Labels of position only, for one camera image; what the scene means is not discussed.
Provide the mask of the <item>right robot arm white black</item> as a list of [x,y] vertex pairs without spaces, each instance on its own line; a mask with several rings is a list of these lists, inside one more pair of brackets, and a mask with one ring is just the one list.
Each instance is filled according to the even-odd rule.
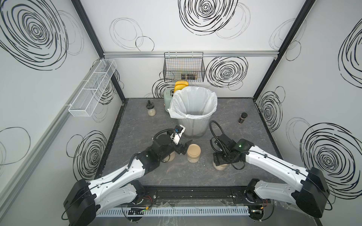
[[281,184],[252,179],[244,190],[248,202],[267,199],[282,201],[296,205],[311,217],[323,216],[330,190],[319,169],[312,167],[308,170],[286,162],[245,139],[235,142],[227,137],[212,138],[210,145],[215,151],[215,166],[248,163],[283,181]]

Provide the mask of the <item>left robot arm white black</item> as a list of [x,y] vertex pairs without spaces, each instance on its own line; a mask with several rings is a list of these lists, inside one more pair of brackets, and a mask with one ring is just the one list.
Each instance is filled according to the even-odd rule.
[[152,145],[133,154],[127,165],[99,179],[75,182],[63,202],[69,225],[87,226],[103,211],[141,202],[144,188],[138,179],[159,167],[171,153],[186,154],[192,141],[182,144],[180,139],[179,134],[155,135]]

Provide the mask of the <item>glass rice jar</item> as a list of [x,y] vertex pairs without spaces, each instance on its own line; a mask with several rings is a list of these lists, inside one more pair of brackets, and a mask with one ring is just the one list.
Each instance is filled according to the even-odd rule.
[[212,164],[213,164],[213,167],[218,171],[223,171],[223,170],[225,170],[226,168],[229,167],[228,164],[216,165],[215,162],[212,162]]

